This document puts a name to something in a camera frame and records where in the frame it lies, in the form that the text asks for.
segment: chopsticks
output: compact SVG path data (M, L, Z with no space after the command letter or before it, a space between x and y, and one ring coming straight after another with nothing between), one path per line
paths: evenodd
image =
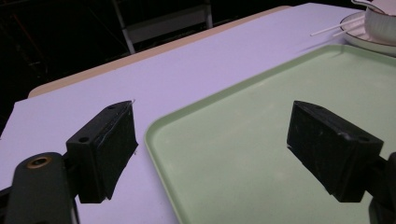
M321 30L321 31L314 32L313 34L311 34L311 36L313 36L313 35L320 35L320 34L323 34L323 33L325 33L325 32L328 32L328 31L330 31L330 30L333 30L333 29L336 29L336 28L338 28L338 27L341 27L341 26L343 26L343 25L347 25L347 24L350 24L350 23L352 23L352 22L354 22L354 21L359 21L359 20L362 20L362 19L364 19L364 16L355 18L355 19L350 20L350 21L342 22L342 23L340 23L340 24L338 24L338 25L334 25L334 26L332 26L332 27L329 27L329 28L324 29L324 30ZM338 34L335 34L335 35L333 35L333 36L341 35L341 34L346 33L346 32L348 32L348 31L350 31L350 30L352 30L352 29L355 29L355 28L357 28L357 27L352 27L352 28L350 28L350 29L348 29L348 30L345 30L345 31L340 32L340 33L338 33Z

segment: light green tray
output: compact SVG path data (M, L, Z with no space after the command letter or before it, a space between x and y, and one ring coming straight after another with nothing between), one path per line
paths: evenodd
M292 103L384 140L388 159L395 97L395 58L327 46L158 119L146 145L180 223L369 223L370 194L337 202L286 148Z

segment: floor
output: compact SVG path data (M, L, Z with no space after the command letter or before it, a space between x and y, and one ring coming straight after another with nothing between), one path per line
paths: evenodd
M334 5L333 1L316 2ZM304 2L291 0L274 2L250 0L250 4L241 6L240 4L230 5L225 0L212 0L213 22L214 26L218 26L269 8L296 6L302 3ZM348 1L336 5L356 7ZM75 3L57 6L52 11L38 8L32 14L33 17L12 12L3 17L0 14L0 49L2 50L0 53L0 134L7 124L15 102L26 99L33 88L128 55L127 48L122 43L123 38L119 28L114 25L117 21L98 16L106 15L108 6L96 4L91 6L88 12L84 8L85 6ZM66 10L73 11L74 17L63 18L59 11ZM48 20L43 21L43 17L38 17L37 12L39 15L45 15L45 18L55 18L54 20L58 22L64 22L64 25L53 24ZM192 26L137 43L134 47L139 52L204 29L204 24ZM44 38L49 35L54 38L50 40Z

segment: white table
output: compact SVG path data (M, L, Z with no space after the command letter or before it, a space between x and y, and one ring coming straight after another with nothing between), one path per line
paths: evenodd
M345 44L342 37L332 37L337 30L317 36L309 34L333 26L356 11L319 4L290 7L101 76L17 102L0 141L3 159L0 189L10 186L15 166L24 159L47 151L64 154L65 141L105 106L135 100L139 143L136 155L120 177L111 201L78 203L81 222L177 223L144 144L150 123L318 47ZM350 214L356 218L355 223L369 222L365 217L367 204L352 207L357 207ZM332 220L326 221L343 223L334 211L329 213ZM309 223L309 217L307 214L306 220L296 222Z

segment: dark background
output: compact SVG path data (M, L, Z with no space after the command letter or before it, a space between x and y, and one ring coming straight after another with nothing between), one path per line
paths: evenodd
M354 7L349 0L311 1ZM127 24L202 3L202 0L119 0ZM214 26L273 7L305 1L211 0ZM194 26L135 44L136 51L205 29ZM0 133L15 102L33 88L129 55L110 0L0 0Z

